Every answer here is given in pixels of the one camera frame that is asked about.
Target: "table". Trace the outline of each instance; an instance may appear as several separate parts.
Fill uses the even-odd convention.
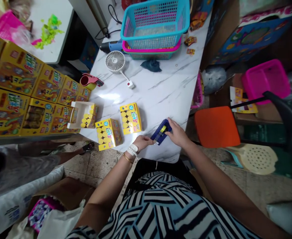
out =
[[[34,56],[47,64],[56,64],[60,61],[73,13],[73,7],[68,0],[34,0],[29,17],[33,21],[34,39],[41,38],[42,26],[47,24],[52,14],[62,22],[59,29],[64,31],[56,34],[55,42],[44,46],[43,50],[34,48],[32,52]]]
[[[121,6],[115,8],[118,19],[123,19],[124,11]],[[101,79],[105,84],[92,91],[89,101],[99,106],[97,120],[113,118],[121,125],[119,107],[136,102],[141,118],[143,132],[124,135],[123,144],[113,148],[124,152],[135,138],[142,134],[151,136],[163,119],[170,117],[175,120],[183,129],[186,129],[189,110],[194,94],[195,84],[205,46],[206,35],[210,22],[207,18],[203,27],[190,33],[190,36],[197,37],[197,43],[191,45],[195,49],[193,56],[186,54],[186,46],[182,44],[170,60],[160,61],[162,72],[153,73],[140,66],[141,60],[132,60],[129,55],[126,58],[125,75],[135,84],[133,90],[129,89],[123,75],[111,73],[106,65],[106,55],[99,51],[94,66],[91,70],[93,76]],[[121,25],[111,20],[108,29],[113,31],[120,29]],[[120,39],[120,32],[111,34],[110,39],[104,42]],[[98,142],[96,129],[81,129],[80,134]],[[180,147],[176,146],[169,137],[158,145],[148,146],[140,152],[139,157],[168,163],[178,161]]]

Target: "small fan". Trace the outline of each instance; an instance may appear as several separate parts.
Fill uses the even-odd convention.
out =
[[[127,86],[130,89],[134,88],[134,84],[124,75],[125,56],[120,51],[111,51],[106,56],[106,67],[113,73],[121,73],[127,79]]]

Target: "cable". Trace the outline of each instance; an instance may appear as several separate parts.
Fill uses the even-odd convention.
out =
[[[114,16],[111,14],[109,7],[112,7],[116,19],[115,19]],[[114,7],[113,7],[111,4],[108,5],[108,11],[109,11],[109,14],[111,15],[111,17],[115,20],[115,22],[117,22],[117,23],[119,23],[119,24],[122,24],[122,22],[118,20],[118,17],[117,17],[117,15],[116,15],[115,9],[114,9]],[[106,29],[106,32],[105,32],[104,37],[102,37],[102,38],[97,38],[97,36],[98,36],[98,35],[99,35],[104,29]],[[95,36],[95,39],[96,39],[96,40],[102,40],[102,39],[104,39],[104,38],[110,38],[110,35],[111,35],[112,33],[114,33],[114,32],[118,32],[118,31],[120,31],[120,29],[118,29],[118,30],[114,30],[114,31],[112,31],[112,32],[109,33],[109,32],[108,32],[108,28],[107,28],[107,27],[103,27],[103,28],[97,33],[97,35]]]

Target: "woman's left hand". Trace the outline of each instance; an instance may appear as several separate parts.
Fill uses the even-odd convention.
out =
[[[149,145],[154,144],[154,141],[150,139],[150,137],[144,136],[144,135],[139,135],[135,141],[133,142],[138,148],[138,153],[146,148]]]

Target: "black and white striped clothing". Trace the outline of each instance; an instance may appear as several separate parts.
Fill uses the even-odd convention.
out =
[[[129,189],[97,235],[88,226],[67,239],[80,238],[259,238],[220,206],[194,193],[184,181],[163,172],[148,173]]]

